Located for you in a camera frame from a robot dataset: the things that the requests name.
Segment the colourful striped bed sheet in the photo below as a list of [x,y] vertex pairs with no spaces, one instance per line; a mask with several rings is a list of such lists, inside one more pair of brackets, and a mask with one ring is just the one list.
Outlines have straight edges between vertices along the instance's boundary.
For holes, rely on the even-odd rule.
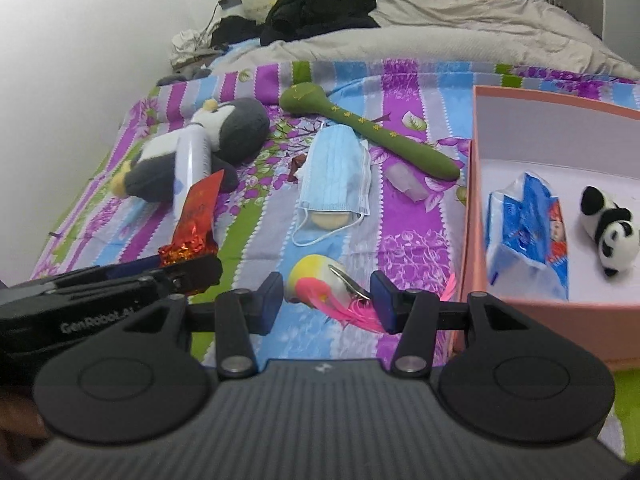
[[[612,76],[485,62],[287,62],[179,82],[154,89],[134,104],[119,129],[111,156],[67,217],[55,228],[35,276],[106,266],[152,256],[171,239],[168,206],[137,198],[120,200],[108,189],[115,172],[136,156],[145,140],[182,127],[208,99],[254,98],[270,120],[270,135],[257,157],[242,165],[238,188],[219,197],[214,237],[224,272],[220,290],[254,288],[271,272],[288,274],[306,249],[296,246],[298,188],[290,172],[326,123],[280,110],[281,93],[302,81],[318,84],[337,105],[397,133],[468,161],[475,86],[568,93],[635,108],[636,82]],[[426,197],[414,202],[387,179],[396,159],[371,148],[370,214],[358,226],[314,245],[367,284],[382,271],[399,288],[443,292],[462,281],[466,188],[463,181],[425,179]]]

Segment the white crumpled cloth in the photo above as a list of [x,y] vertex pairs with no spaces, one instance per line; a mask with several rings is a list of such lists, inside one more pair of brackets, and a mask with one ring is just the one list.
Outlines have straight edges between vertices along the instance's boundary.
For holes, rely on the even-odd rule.
[[171,38],[169,62],[171,67],[176,70],[214,53],[215,50],[210,46],[207,32],[187,29],[178,32]]

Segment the white tissue piece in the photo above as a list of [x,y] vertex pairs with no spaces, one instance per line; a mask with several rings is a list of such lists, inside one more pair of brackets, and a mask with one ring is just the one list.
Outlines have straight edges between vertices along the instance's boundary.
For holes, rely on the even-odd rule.
[[396,162],[384,170],[384,177],[390,185],[413,203],[422,202],[428,196],[427,189],[414,176],[412,170],[402,162]]

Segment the white spray can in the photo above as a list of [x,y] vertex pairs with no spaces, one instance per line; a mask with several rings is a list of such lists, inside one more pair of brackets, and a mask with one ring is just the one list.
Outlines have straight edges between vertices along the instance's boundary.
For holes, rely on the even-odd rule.
[[182,215],[190,188],[210,175],[211,154],[209,138],[203,126],[188,125],[180,131],[176,148],[174,199],[172,200],[172,212],[176,221]]

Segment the pink cardboard box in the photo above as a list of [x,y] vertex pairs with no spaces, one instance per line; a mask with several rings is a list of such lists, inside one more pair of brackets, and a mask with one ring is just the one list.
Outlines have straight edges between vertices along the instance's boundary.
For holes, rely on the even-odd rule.
[[462,292],[484,290],[613,370],[639,364],[639,114],[478,86]]

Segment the black clothes pile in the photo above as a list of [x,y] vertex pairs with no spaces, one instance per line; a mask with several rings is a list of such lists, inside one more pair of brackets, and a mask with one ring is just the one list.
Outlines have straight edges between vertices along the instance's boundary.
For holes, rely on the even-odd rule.
[[344,29],[379,28],[372,18],[376,0],[277,0],[269,10],[259,40],[296,41]]

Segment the black clothes by wall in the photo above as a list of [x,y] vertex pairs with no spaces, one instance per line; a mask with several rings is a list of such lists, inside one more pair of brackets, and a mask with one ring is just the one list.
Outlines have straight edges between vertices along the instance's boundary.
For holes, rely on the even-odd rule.
[[258,38],[263,29],[264,25],[258,21],[239,15],[226,16],[213,27],[209,47],[224,50],[232,44]]

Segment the green massage stick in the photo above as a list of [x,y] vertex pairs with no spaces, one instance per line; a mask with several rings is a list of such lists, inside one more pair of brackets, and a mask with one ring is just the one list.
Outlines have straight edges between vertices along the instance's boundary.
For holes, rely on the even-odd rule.
[[460,169],[450,157],[436,151],[431,145],[420,144],[333,104],[318,84],[294,84],[281,94],[279,106],[293,115],[316,114],[349,126],[360,136],[410,162],[432,178],[457,181],[460,177]]

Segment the blue tissue pack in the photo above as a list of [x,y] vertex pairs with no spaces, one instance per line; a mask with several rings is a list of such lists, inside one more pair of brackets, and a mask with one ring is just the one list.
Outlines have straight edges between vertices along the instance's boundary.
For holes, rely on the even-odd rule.
[[568,299],[566,229],[558,196],[544,179],[524,172],[503,190],[489,194],[485,255],[492,294]]

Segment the red foil wrapper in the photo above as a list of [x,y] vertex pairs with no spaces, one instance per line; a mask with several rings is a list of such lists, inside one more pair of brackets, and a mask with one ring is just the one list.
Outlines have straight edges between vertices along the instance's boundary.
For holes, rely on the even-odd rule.
[[158,250],[161,266],[217,255],[214,211],[222,180],[224,170],[219,170],[190,187],[171,242]]

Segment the grey duvet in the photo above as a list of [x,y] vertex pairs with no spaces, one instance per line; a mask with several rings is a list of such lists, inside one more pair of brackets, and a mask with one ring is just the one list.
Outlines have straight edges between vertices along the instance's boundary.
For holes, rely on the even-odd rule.
[[378,27],[344,29],[225,55],[215,73],[286,61],[493,62],[636,80],[638,68],[544,0],[376,0]]

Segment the blue face mask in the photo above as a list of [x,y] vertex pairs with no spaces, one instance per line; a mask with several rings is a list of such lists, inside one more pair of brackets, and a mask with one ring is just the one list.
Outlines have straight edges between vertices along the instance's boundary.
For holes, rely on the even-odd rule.
[[349,126],[333,125],[316,134],[297,179],[295,246],[318,244],[370,216],[369,144]]

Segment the small panda plush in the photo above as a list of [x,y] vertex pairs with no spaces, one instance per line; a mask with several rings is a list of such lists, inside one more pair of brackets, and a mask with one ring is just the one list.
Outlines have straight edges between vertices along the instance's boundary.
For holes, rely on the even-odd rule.
[[639,255],[639,230],[630,209],[588,185],[580,199],[580,224],[596,246],[607,278],[628,271]]

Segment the grey white penguin plush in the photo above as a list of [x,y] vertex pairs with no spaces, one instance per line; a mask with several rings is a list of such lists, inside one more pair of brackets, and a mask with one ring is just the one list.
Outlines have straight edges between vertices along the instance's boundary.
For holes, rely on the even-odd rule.
[[269,128],[266,109],[255,99],[207,100],[185,126],[144,141],[112,177],[111,192],[179,205],[194,183],[217,171],[221,189],[231,192],[239,184],[236,167],[259,153]]

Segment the dark red candy wrapper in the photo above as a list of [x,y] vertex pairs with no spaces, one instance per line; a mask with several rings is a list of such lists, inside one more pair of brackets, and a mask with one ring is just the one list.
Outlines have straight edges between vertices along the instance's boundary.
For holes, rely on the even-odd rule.
[[306,162],[305,154],[294,156],[291,159],[290,172],[288,173],[288,182],[297,181],[297,177],[296,177],[297,171],[304,166],[305,162]]

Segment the yellow pink fluffy toy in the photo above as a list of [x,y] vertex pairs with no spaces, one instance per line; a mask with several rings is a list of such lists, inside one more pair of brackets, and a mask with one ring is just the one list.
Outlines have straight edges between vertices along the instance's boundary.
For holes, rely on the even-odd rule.
[[384,333],[370,292],[353,280],[341,263],[329,257],[301,258],[285,280],[284,299],[291,304],[306,304],[342,327]]

